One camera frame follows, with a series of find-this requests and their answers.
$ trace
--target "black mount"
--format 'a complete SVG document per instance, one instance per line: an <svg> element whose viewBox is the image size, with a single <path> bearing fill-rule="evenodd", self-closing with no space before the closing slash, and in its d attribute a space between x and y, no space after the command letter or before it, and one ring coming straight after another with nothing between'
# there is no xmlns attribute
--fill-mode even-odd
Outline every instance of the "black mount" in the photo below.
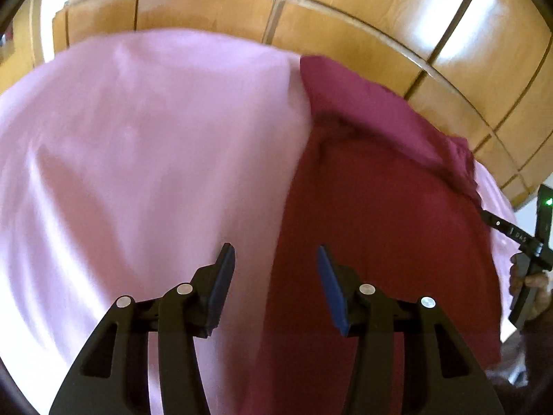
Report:
<svg viewBox="0 0 553 415"><path fill-rule="evenodd" d="M543 273L553 269L553 251L549 249L549 236L551 234L551 219L553 217L553 189L541 185L537 191L537 220L535 236L516 227L504 219L500 219L493 213L482 211L482 220L505 234L511 240L520 245L520 251L526 256L526 260L518 260L517 265L522 269L521 277ZM509 321L517 329L521 329L528 317L530 308L536 298L537 289L523 285L521 292L514 299Z"/></svg>
<svg viewBox="0 0 553 415"><path fill-rule="evenodd" d="M71 366L50 415L149 415L148 332L158 333L165 415L209 415L194 337L218 326L233 273L234 248L225 243L190 284L140 303L118 298Z"/></svg>
<svg viewBox="0 0 553 415"><path fill-rule="evenodd" d="M406 303L362 284L324 247L319 272L332 319L342 335L359 337L343 415L388 415L394 332L405 334L404 415L504 415L463 339L432 298ZM209 415L194 337L217 327L234 272L226 243L214 265L162 298L136 303L121 296L74 361L50 415L150 415L148 332L159 337L165 415Z"/></svg>
<svg viewBox="0 0 553 415"><path fill-rule="evenodd" d="M501 403L452 322L429 297L388 298L320 247L319 273L334 325L359 337L342 415L388 415L394 332L405 339L405 415L503 415Z"/></svg>

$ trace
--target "pink bedsheet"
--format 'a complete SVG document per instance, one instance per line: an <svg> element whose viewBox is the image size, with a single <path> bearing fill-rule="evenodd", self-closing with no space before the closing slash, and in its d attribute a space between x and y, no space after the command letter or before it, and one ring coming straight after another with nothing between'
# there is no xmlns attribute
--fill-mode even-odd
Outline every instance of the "pink bedsheet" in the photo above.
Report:
<svg viewBox="0 0 553 415"><path fill-rule="evenodd" d="M225 241L236 273L196 346L211 412L237 413L309 114L297 55L193 30L88 40L0 95L0 357L41 414L115 298L163 295Z"/></svg>

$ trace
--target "person's hand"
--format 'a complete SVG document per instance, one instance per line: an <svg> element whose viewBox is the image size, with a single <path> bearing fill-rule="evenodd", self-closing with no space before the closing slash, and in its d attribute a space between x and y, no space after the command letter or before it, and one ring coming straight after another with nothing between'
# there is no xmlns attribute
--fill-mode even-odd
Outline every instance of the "person's hand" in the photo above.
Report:
<svg viewBox="0 0 553 415"><path fill-rule="evenodd" d="M523 284L523 279L518 276L518 267L516 264L511 267L510 274L509 293L512 296L516 296L520 292ZM527 287L537 288L536 299L527 317L527 320L534 320L551 305L551 292L547 289L549 278L545 273L533 274L524 278L524 284Z"/></svg>

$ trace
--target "finger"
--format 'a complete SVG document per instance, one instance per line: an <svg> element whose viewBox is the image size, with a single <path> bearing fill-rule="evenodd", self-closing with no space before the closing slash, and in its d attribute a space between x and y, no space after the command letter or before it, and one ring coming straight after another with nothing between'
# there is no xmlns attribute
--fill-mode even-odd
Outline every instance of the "finger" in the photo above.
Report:
<svg viewBox="0 0 553 415"><path fill-rule="evenodd" d="M522 285L511 285L509 287L509 294L511 296L516 296L521 291Z"/></svg>
<svg viewBox="0 0 553 415"><path fill-rule="evenodd" d="M522 287L522 283L523 283L522 278L519 278L518 276L511 276L509 278L510 285L519 285Z"/></svg>
<svg viewBox="0 0 553 415"><path fill-rule="evenodd" d="M523 259L525 256L526 256L526 254L523 253L522 251L519 251L518 253L513 254L510 258L511 264L517 263L519 259Z"/></svg>
<svg viewBox="0 0 553 415"><path fill-rule="evenodd" d="M528 312L528 315L526 316L526 320L527 321L530 321L530 320L534 320L535 318L538 318L538 316L540 315L541 312L539 312L537 309L536 309L536 305L534 304L529 312Z"/></svg>
<svg viewBox="0 0 553 415"><path fill-rule="evenodd" d="M544 273L533 274L524 278L524 284L527 287L547 289L547 286L549 285L549 278Z"/></svg>
<svg viewBox="0 0 553 415"><path fill-rule="evenodd" d="M542 307L543 310L547 309L551 304L551 292L547 289L539 289L536 293L535 305L536 307Z"/></svg>
<svg viewBox="0 0 553 415"><path fill-rule="evenodd" d="M540 289L537 291L536 299L534 301L534 309L537 315L540 315L546 311L551 305L551 293L546 289Z"/></svg>

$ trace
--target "dark red cloth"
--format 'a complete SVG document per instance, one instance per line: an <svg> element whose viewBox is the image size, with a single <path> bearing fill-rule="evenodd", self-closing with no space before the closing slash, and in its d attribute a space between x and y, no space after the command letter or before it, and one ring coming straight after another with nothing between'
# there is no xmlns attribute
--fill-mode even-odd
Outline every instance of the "dark red cloth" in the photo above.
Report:
<svg viewBox="0 0 553 415"><path fill-rule="evenodd" d="M330 59L303 57L301 75L313 130L287 199L242 413L341 413L356 339L332 325L316 268L323 243L392 298L435 298L491 367L499 361L499 282L467 142Z"/></svg>

